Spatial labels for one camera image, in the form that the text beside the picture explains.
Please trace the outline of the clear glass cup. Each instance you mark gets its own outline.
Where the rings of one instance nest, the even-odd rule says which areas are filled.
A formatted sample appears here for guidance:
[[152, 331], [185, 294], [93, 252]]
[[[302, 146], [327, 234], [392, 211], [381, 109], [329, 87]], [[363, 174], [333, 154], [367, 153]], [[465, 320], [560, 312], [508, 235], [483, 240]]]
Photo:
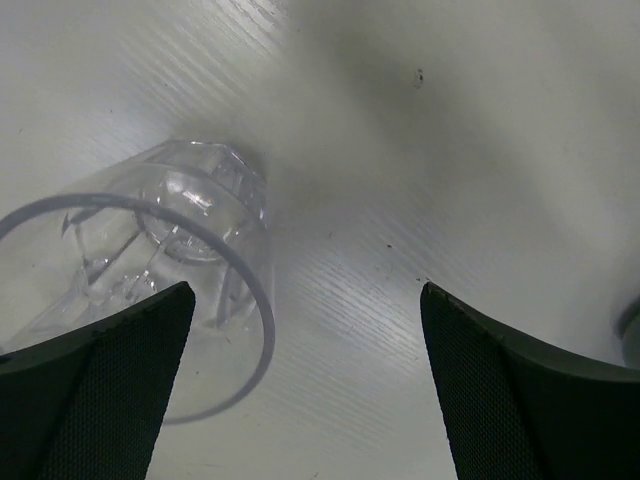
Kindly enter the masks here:
[[275, 348], [273, 261], [260, 170], [228, 145], [171, 140], [1, 221], [1, 350], [97, 322], [170, 286], [195, 295], [165, 420], [222, 413]]
[[640, 319], [639, 299], [634, 300], [624, 311], [619, 322], [619, 333], [624, 363], [638, 370], [640, 363]]

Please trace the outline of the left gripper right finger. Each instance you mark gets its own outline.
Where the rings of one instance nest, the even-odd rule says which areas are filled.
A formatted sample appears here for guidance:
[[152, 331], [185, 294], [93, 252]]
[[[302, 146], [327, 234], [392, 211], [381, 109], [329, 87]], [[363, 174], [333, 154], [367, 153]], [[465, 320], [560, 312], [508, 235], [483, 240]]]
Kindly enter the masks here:
[[457, 478], [638, 478], [638, 371], [543, 342], [432, 282], [420, 312]]

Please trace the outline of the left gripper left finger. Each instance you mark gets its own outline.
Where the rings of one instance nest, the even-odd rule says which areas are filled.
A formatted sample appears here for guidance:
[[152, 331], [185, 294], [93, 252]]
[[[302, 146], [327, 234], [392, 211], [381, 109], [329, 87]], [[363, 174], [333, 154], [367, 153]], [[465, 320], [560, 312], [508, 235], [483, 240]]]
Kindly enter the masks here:
[[194, 309], [180, 282], [2, 355], [2, 478], [145, 478]]

